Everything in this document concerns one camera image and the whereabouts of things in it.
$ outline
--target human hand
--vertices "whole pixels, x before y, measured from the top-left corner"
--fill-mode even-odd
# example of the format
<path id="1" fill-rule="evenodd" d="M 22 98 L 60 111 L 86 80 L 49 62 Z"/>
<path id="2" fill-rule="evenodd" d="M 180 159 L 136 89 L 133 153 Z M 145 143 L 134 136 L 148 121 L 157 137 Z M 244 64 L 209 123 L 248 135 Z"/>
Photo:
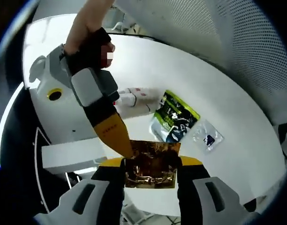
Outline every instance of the human hand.
<path id="1" fill-rule="evenodd" d="M 77 14 L 67 37 L 64 50 L 68 55 L 76 53 L 90 33 L 94 33 L 102 27 L 102 21 L 113 2 L 114 0 L 88 0 L 86 2 Z M 114 50 L 115 45 L 111 42 L 101 46 L 103 68 L 111 65 L 112 59 L 108 59 L 107 54 L 114 52 Z"/>

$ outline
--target clear plastic bag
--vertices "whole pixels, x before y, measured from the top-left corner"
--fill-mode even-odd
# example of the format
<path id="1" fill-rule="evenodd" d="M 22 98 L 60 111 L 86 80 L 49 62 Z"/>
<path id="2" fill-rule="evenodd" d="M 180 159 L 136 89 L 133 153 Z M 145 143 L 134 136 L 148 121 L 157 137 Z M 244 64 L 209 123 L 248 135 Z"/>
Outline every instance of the clear plastic bag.
<path id="1" fill-rule="evenodd" d="M 193 141 L 201 150 L 209 153 L 213 151 L 224 137 L 207 120 L 200 120 L 193 127 Z"/>

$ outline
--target white table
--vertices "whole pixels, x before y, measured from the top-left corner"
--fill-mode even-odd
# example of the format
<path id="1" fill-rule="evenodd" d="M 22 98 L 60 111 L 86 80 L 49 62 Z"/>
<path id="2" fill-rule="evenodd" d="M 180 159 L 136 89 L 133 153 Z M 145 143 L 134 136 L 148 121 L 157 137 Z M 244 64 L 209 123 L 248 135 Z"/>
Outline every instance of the white table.
<path id="1" fill-rule="evenodd" d="M 57 23 L 47 26 L 45 38 L 39 42 L 38 37 L 31 38 L 37 33 L 30 31 L 31 44 L 29 53 L 24 54 L 24 72 L 28 71 L 28 66 L 37 56 L 47 55 L 65 42 L 73 18 L 74 15 L 58 17 Z M 283 176 L 284 158 L 270 122 L 250 96 L 230 78 L 206 62 L 176 48 L 137 37 L 112 35 L 111 38 L 116 50 L 109 71 L 120 89 L 169 89 L 224 136 L 224 141 L 212 153 L 205 154 L 192 141 L 192 130 L 182 140 L 180 155 L 202 161 L 211 176 L 219 177 L 239 194 L 241 204 L 261 196 Z M 64 112 L 69 112 L 67 109 L 70 103 L 74 107 L 77 105 L 73 96 L 68 94 L 70 97 L 64 105 L 43 106 L 44 102 L 36 99 L 36 93 L 30 92 L 47 135 L 53 136 L 61 130 L 64 131 L 63 137 L 60 140 L 53 137 L 54 142 L 70 141 L 65 138 L 68 133 L 63 129 L 68 126 L 64 124 L 67 120 L 61 117 Z M 72 118 L 79 118 L 79 121 L 86 123 L 84 113 L 75 109 L 72 111 Z M 47 123 L 45 115 L 50 115 L 50 112 L 53 112 L 53 116 L 49 116 Z M 144 116 L 125 120 L 130 137 L 154 140 L 148 133 L 150 119 L 151 116 Z M 104 150 L 108 158 L 119 156 L 105 145 Z M 177 185 L 175 189 L 126 188 L 125 191 L 140 210 L 180 216 Z"/>

